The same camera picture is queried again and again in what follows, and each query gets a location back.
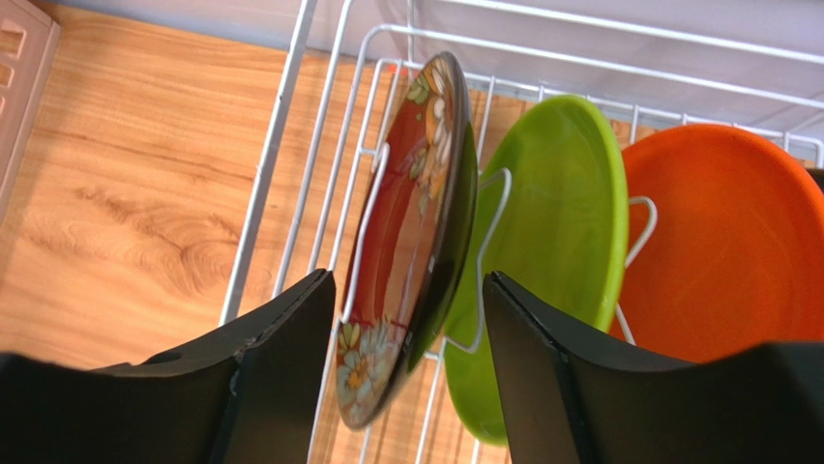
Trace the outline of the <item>red floral plate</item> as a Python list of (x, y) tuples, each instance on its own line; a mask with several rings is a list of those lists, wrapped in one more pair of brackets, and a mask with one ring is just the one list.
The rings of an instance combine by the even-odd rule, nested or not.
[(468, 259), (478, 158), (469, 94), (453, 53), (432, 56), (385, 137), (382, 178), (359, 221), (335, 360), (345, 425), (371, 424), (439, 335)]

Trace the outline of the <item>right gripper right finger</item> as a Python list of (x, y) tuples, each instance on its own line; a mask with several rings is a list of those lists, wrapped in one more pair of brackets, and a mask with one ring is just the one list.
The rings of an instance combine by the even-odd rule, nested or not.
[(819, 463), (823, 347), (691, 363), (618, 340), (509, 276), (483, 284), (515, 463)]

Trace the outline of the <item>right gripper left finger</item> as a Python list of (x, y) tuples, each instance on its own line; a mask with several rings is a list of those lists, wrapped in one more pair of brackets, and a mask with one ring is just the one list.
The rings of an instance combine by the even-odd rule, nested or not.
[(5, 463), (304, 463), (335, 311), (317, 270), (140, 364), (1, 357)]

